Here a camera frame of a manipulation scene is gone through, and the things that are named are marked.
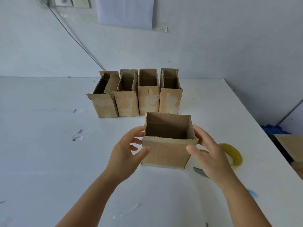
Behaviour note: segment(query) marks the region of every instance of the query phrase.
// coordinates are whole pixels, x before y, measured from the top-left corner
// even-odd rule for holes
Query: cardboard piece
[[[303,137],[300,135],[274,135],[272,140],[278,150],[303,180]]]
[[[184,168],[190,157],[186,146],[198,143],[191,116],[148,112],[145,126],[142,145],[150,146],[151,151],[142,164]]]
[[[159,112],[178,114],[183,92],[178,72],[179,69],[161,68]]]
[[[93,102],[99,118],[117,118],[119,116],[113,91],[119,84],[118,71],[100,71],[101,79],[92,94],[86,94]]]
[[[140,69],[138,99],[140,115],[159,111],[160,85],[157,69]]]
[[[138,70],[121,69],[120,75],[118,88],[113,91],[119,116],[139,116]]]

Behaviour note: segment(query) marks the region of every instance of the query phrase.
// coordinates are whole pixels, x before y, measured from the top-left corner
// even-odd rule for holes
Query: power cord
[[[74,39],[74,41],[96,62],[96,64],[103,70],[103,66],[93,57],[93,55],[82,45],[76,37],[74,37],[69,30],[65,27],[65,25],[61,22],[61,20],[57,17],[57,15],[54,13],[54,11],[50,7],[49,0],[40,0],[42,3],[46,4],[49,10],[53,13],[53,15],[56,17],[56,19],[60,22],[60,24],[63,26],[63,28],[66,30],[66,32]]]

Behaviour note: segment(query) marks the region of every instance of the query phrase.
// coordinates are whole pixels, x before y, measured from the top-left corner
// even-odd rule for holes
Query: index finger
[[[202,128],[200,128],[197,125],[193,126],[195,132],[200,136],[201,138],[201,145],[205,146],[207,149],[211,148],[213,145],[217,144],[214,139]]]
[[[129,132],[127,132],[125,135],[123,135],[121,140],[130,142],[130,141],[132,141],[132,139],[134,137],[137,137],[138,134],[140,134],[142,131],[144,131],[144,129],[145,129],[145,126],[135,127],[133,129],[131,129]]]

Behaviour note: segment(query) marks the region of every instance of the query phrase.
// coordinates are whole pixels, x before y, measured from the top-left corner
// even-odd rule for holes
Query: knife blade
[[[204,177],[209,178],[202,169],[196,168],[196,167],[193,167],[193,168],[194,168],[194,171],[197,172],[198,174],[200,174],[200,175],[202,175]]]

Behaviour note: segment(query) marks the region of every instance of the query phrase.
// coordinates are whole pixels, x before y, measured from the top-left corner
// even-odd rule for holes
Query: yellow tape roll
[[[232,157],[234,164],[231,165],[231,167],[233,170],[237,169],[239,166],[242,165],[243,162],[242,155],[235,147],[227,143],[220,143],[219,145],[226,153],[229,154],[230,157]]]

